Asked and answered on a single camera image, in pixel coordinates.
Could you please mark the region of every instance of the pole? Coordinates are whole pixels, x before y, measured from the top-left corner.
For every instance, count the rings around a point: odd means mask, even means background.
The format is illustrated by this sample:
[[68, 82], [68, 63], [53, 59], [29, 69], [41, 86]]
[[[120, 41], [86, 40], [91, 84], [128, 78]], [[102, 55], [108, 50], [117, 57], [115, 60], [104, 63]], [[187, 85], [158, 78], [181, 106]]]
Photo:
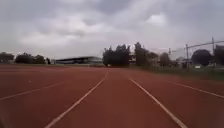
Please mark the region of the pole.
[[215, 41], [213, 37], [212, 37], [212, 52], [213, 52], [213, 55], [215, 56]]
[[171, 55], [171, 49], [169, 48], [169, 54]]
[[188, 53], [188, 45], [186, 44], [186, 53], [187, 53], [187, 69], [189, 69], [189, 62], [188, 62], [188, 60], [189, 60], [189, 53]]
[[[213, 57], [215, 58], [215, 41], [214, 38], [212, 37], [212, 52], [213, 52]], [[215, 67], [216, 60], [213, 60], [213, 67]]]

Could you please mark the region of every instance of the sky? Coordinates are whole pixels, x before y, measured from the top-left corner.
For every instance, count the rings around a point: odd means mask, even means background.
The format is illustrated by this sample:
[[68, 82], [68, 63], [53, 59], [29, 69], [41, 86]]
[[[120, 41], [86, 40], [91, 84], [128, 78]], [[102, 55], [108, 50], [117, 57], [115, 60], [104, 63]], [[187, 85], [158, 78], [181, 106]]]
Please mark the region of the sky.
[[162, 52], [224, 40], [223, 0], [0, 0], [0, 52], [101, 56], [140, 42]]

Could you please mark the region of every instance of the green tree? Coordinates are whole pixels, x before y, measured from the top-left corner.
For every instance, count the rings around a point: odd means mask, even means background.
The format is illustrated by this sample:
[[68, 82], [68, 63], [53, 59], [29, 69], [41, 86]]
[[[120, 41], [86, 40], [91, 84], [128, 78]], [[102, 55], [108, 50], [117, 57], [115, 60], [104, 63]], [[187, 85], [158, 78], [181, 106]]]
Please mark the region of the green tree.
[[32, 64], [35, 58], [28, 53], [19, 54], [16, 56], [15, 62], [16, 63], [25, 63], [25, 64]]
[[141, 66], [145, 65], [147, 62], [148, 51], [142, 48], [141, 44], [137, 42], [135, 44], [135, 55], [136, 55], [136, 65]]
[[2, 52], [0, 53], [0, 62], [8, 63], [14, 59], [14, 55], [11, 53]]
[[130, 46], [118, 45], [116, 50], [105, 48], [103, 53], [103, 63], [108, 66], [127, 66], [129, 65]]
[[49, 58], [47, 58], [46, 61], [47, 61], [47, 64], [51, 64], [51, 61]]
[[192, 55], [192, 61], [206, 67], [212, 60], [212, 55], [206, 49], [198, 49]]
[[171, 61], [170, 61], [170, 57], [169, 54], [164, 52], [160, 55], [160, 65], [161, 66], [169, 66]]
[[224, 65], [224, 46], [216, 45], [214, 53], [216, 62]]
[[34, 64], [46, 64], [45, 63], [45, 59], [44, 59], [44, 57], [43, 56], [41, 56], [41, 55], [37, 55], [37, 56], [35, 56], [35, 58], [34, 58], [34, 62], [33, 62]]

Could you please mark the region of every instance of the red running track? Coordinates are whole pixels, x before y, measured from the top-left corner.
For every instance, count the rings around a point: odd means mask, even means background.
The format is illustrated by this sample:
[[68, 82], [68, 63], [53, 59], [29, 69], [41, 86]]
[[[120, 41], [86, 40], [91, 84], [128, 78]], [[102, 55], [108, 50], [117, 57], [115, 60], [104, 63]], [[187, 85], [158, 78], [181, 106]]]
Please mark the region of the red running track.
[[124, 69], [7, 65], [0, 66], [0, 81], [0, 128], [224, 127], [220, 82], [209, 86]]

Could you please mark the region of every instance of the metal fence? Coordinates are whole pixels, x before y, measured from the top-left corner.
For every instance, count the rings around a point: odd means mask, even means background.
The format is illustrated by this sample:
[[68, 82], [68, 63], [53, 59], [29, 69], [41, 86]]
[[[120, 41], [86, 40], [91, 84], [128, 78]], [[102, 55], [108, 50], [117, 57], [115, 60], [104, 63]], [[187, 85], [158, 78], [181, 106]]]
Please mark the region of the metal fence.
[[171, 60], [177, 60], [178, 58], [185, 58], [186, 60], [190, 60], [193, 53], [198, 49], [206, 49], [210, 51], [211, 55], [214, 55], [214, 50], [216, 45], [224, 46], [224, 41], [217, 41], [212, 38], [210, 42], [196, 44], [196, 45], [188, 45], [186, 44], [183, 48], [179, 48], [176, 50], [169, 49], [169, 56]]

